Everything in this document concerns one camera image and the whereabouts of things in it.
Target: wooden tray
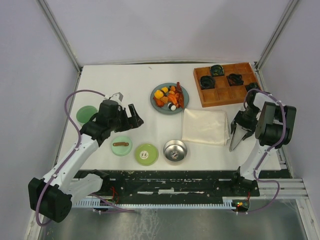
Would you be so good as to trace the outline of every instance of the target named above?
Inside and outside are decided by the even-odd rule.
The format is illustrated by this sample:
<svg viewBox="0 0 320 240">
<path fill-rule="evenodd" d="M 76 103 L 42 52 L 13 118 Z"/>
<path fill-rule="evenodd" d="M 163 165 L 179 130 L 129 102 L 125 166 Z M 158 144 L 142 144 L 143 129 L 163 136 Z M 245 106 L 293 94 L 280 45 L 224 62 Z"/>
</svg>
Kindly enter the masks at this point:
<svg viewBox="0 0 320 240">
<path fill-rule="evenodd" d="M 211 76 L 210 66 L 195 68 L 193 71 L 203 108 L 242 103 L 247 94 L 246 86 L 250 83 L 258 83 L 257 77 L 248 62 L 227 64 L 222 65 L 222 67 L 224 76 L 213 77 L 215 80 L 213 89 L 202 90 L 200 87 L 200 78 L 202 76 Z M 229 86 L 227 76 L 230 74 L 241 74 L 244 81 L 243 85 Z"/>
</svg>

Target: cloth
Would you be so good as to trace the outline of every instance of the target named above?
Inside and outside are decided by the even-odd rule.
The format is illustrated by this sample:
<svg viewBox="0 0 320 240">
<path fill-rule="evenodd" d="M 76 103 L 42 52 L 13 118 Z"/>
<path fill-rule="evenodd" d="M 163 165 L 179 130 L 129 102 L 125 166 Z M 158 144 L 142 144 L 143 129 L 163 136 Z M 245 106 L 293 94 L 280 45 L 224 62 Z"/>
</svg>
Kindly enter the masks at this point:
<svg viewBox="0 0 320 240">
<path fill-rule="evenodd" d="M 224 146 L 229 138 L 225 111 L 184 110 L 182 141 Z"/>
</svg>

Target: gray floor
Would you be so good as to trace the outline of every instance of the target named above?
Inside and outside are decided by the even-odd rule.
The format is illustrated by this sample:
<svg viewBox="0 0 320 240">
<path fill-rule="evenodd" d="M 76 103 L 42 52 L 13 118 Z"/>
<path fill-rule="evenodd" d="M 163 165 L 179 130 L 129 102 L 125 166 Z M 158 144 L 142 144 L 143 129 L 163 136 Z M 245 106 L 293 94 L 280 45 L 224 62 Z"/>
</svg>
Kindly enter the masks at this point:
<svg viewBox="0 0 320 240">
<path fill-rule="evenodd" d="M 252 200 L 252 209 L 265 205 Z M 143 209 L 99 215 L 72 209 L 61 223 L 43 227 L 39 240 L 306 240 L 296 202 L 277 200 L 265 210 Z"/>
</svg>

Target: metal pot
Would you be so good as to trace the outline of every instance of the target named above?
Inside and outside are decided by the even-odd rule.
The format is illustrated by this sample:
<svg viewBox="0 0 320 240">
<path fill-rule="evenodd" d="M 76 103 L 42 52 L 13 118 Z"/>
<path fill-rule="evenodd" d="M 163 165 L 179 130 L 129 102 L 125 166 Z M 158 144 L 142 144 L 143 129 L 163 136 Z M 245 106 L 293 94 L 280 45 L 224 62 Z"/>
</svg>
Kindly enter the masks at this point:
<svg viewBox="0 0 320 240">
<path fill-rule="evenodd" d="M 174 163 L 182 161 L 187 152 L 187 146 L 180 140 L 170 140 L 163 146 L 164 156 Z"/>
</svg>

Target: tabletop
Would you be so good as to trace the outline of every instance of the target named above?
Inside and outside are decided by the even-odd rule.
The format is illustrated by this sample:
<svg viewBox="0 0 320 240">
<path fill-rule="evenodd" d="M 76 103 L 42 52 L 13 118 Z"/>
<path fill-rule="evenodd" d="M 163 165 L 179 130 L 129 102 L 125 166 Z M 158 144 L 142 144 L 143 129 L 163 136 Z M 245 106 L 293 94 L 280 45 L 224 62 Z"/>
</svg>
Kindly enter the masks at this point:
<svg viewBox="0 0 320 240">
<path fill-rule="evenodd" d="M 83 67 L 77 90 L 91 89 L 111 96 L 123 94 L 122 105 L 134 104 L 144 124 L 125 132 L 111 133 L 101 147 L 94 152 L 81 167 L 82 170 L 123 170 L 123 171 L 233 171 L 242 165 L 252 151 L 256 139 L 254 136 L 239 143 L 229 152 L 230 141 L 225 146 L 213 146 L 185 142 L 188 153 L 180 163 L 171 163 L 163 155 L 163 146 L 169 140 L 181 140 L 183 113 L 164 115 L 151 105 L 152 90 L 163 83 L 180 84 L 187 90 L 190 101 L 188 109 L 204 111 L 225 111 L 228 124 L 240 110 L 242 104 L 230 104 L 202 108 L 198 95 L 194 68 L 208 67 L 210 63 L 183 64 L 131 64 L 131 65 L 87 65 Z M 70 116 L 76 119 L 77 111 L 87 105 L 99 109 L 103 97 L 88 92 L 76 94 Z M 111 142 L 117 136 L 128 136 L 132 140 L 132 151 L 126 156 L 116 156 L 111 151 Z M 77 133 L 71 123 L 67 124 L 60 157 L 77 141 Z M 153 144 L 159 151 L 158 160 L 150 165 L 140 165 L 134 157 L 135 148 L 140 144 Z M 263 170 L 280 170 L 277 154 L 270 156 Z"/>
</svg>

